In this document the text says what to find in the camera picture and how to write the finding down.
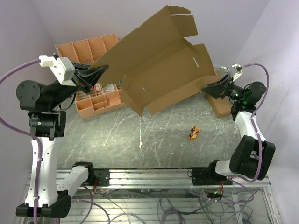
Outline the large cardboard box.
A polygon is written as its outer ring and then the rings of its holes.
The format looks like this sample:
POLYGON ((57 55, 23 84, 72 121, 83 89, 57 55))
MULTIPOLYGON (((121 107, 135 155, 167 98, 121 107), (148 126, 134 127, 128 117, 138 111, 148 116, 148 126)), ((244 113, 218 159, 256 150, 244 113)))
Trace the large cardboard box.
POLYGON ((108 50, 92 68, 108 66, 100 83, 121 85, 120 99, 138 115, 155 114, 218 80, 189 9, 164 6, 108 50))

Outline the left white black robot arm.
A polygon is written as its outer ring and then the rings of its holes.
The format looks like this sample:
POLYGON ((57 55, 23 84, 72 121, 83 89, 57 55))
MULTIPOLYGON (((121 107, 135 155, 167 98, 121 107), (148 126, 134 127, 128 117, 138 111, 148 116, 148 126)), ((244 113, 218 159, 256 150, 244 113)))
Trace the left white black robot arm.
POLYGON ((18 217, 65 218, 70 210, 71 198, 82 185, 95 181, 92 163, 76 162, 62 184, 56 184, 58 151, 64 137, 66 112, 55 110, 78 90, 90 93, 101 75, 108 70, 104 65, 88 69, 88 65, 72 63, 72 86, 58 81, 43 85, 25 80, 16 89, 20 108, 28 111, 32 135, 33 161, 31 182, 25 202, 16 208, 18 217))

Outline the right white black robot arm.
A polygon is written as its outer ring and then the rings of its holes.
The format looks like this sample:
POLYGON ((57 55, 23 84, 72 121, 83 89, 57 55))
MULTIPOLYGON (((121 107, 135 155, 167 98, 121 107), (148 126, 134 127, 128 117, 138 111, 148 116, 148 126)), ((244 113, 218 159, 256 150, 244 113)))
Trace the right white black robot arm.
POLYGON ((255 81, 241 88, 228 75, 221 80, 201 77, 196 86, 214 99, 228 97, 234 101, 230 113, 241 134, 229 160, 214 160, 205 168, 207 181, 215 185, 231 176, 247 182, 263 180, 276 150, 275 145, 263 137, 256 123, 256 104, 266 95, 266 86, 255 81))

